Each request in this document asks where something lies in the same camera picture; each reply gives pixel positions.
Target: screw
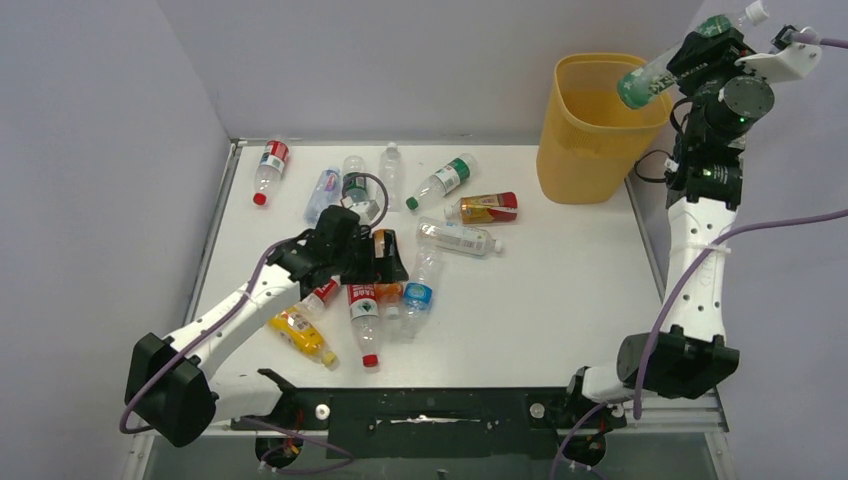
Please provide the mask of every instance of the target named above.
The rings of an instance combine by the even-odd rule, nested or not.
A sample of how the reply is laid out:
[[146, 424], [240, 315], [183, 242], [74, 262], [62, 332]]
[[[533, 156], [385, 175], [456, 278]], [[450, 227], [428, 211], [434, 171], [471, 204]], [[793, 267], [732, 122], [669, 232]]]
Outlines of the screw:
[[534, 403], [533, 405], [530, 405], [530, 416], [533, 418], [544, 418], [545, 406], [541, 403]]
[[330, 418], [330, 407], [323, 403], [315, 407], [315, 418], [318, 420], [326, 420]]

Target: green bottle label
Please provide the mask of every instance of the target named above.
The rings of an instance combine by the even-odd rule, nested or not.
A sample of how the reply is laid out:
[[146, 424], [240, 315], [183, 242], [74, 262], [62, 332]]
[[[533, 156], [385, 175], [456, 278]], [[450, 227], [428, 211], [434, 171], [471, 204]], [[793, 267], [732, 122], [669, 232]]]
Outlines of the green bottle label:
[[445, 186], [445, 195], [447, 195], [448, 192], [468, 180], [468, 177], [471, 176], [471, 169], [468, 168], [465, 160], [454, 158], [450, 163], [436, 170], [433, 176], [438, 178]]
[[365, 181], [366, 181], [365, 177], [351, 178], [355, 174], [356, 174], [356, 172], [351, 172], [351, 173], [348, 173], [347, 175], [344, 176], [344, 181], [342, 182], [342, 194], [343, 195], [347, 194], [347, 192], [354, 190], [354, 189], [357, 189], [357, 188], [364, 191], [364, 192], [368, 191], [365, 187]]

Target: white table surface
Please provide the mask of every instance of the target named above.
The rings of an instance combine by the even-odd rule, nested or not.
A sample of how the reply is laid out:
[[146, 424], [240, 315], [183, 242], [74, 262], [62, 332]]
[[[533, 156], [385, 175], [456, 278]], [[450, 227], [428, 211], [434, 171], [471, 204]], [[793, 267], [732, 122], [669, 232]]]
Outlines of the white table surface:
[[[278, 195], [258, 208], [251, 198], [263, 147], [244, 147], [197, 314], [241, 285], [269, 244], [307, 227], [303, 210], [323, 169], [360, 155], [377, 173], [383, 149], [294, 145]], [[266, 367], [298, 387], [564, 386], [579, 367], [614, 360], [624, 336], [649, 329], [660, 302], [624, 186], [601, 205], [557, 205], [539, 187], [534, 146], [401, 145], [400, 151], [404, 197], [460, 153], [473, 154], [480, 165], [437, 207], [388, 214], [381, 227], [398, 232], [408, 271], [418, 217], [443, 219], [443, 206], [461, 196], [517, 194], [518, 221], [484, 226], [503, 241], [503, 253], [475, 259], [445, 252], [429, 322], [412, 343], [387, 341], [377, 371], [362, 367], [343, 291], [316, 322], [340, 359], [335, 370], [303, 357], [266, 327], [220, 372]]]

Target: white bottle cap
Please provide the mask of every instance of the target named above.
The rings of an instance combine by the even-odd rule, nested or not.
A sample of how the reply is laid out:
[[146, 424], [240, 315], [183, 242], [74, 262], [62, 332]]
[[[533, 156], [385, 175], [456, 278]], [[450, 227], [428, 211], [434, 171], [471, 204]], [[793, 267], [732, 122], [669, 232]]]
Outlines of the white bottle cap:
[[765, 22], [766, 19], [768, 19], [768, 12], [766, 11], [765, 5], [763, 5], [763, 1], [757, 0], [745, 7], [745, 16], [748, 17], [748, 20], [750, 20], [754, 25], [759, 25]]

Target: clear plastic bottle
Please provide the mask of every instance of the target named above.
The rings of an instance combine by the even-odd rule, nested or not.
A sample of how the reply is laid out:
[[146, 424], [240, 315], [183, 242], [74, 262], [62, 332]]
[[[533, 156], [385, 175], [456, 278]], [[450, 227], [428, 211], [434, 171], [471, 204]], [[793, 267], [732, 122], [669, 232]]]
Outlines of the clear plastic bottle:
[[342, 196], [350, 198], [353, 203], [368, 201], [368, 184], [365, 177], [350, 178], [353, 173], [365, 171], [365, 160], [358, 155], [345, 158], [342, 165]]
[[421, 245], [415, 256], [415, 268], [409, 276], [406, 290], [403, 292], [403, 303], [406, 321], [401, 333], [413, 337], [421, 329], [422, 324], [430, 314], [433, 304], [433, 291], [436, 289], [439, 276], [444, 268], [442, 252], [429, 244]]
[[481, 228], [464, 227], [453, 222], [421, 217], [415, 232], [418, 241], [448, 250], [483, 257], [491, 252], [500, 253], [503, 243]]
[[321, 318], [327, 304], [330, 303], [339, 292], [339, 277], [335, 276], [323, 287], [318, 287], [300, 301], [309, 312], [309, 318], [314, 322]]
[[[736, 28], [740, 32], [746, 32], [768, 18], [762, 0], [748, 5], [745, 10], [736, 13], [723, 13], [714, 15], [695, 27], [695, 32], [706, 37], [712, 37], [726, 32], [730, 28]], [[666, 50], [662, 55], [651, 60], [644, 67], [628, 73], [618, 82], [618, 96], [629, 108], [642, 108], [657, 95], [666, 91], [677, 82], [666, 67], [668, 62], [677, 55], [683, 42]]]
[[390, 212], [400, 211], [398, 191], [403, 185], [403, 164], [397, 144], [394, 142], [386, 145], [386, 151], [380, 155], [380, 180], [383, 181], [383, 185], [389, 192], [389, 198], [386, 199], [388, 210]]
[[279, 140], [271, 140], [265, 145], [265, 152], [253, 176], [253, 203], [263, 206], [277, 193], [288, 155], [289, 147]]
[[306, 211], [303, 213], [303, 219], [310, 227], [314, 227], [318, 223], [318, 217], [330, 205], [339, 201], [339, 192], [341, 191], [341, 177], [339, 169], [330, 167], [321, 172], [318, 177], [318, 183], [315, 184], [315, 189], [312, 190], [312, 196], [309, 198], [309, 203], [306, 204]]
[[376, 367], [380, 360], [380, 317], [377, 316], [377, 295], [374, 285], [348, 285], [350, 327], [362, 352], [362, 365]]
[[415, 190], [415, 194], [406, 199], [406, 206], [413, 211], [430, 208], [476, 174], [477, 159], [470, 153], [463, 153], [427, 177]]

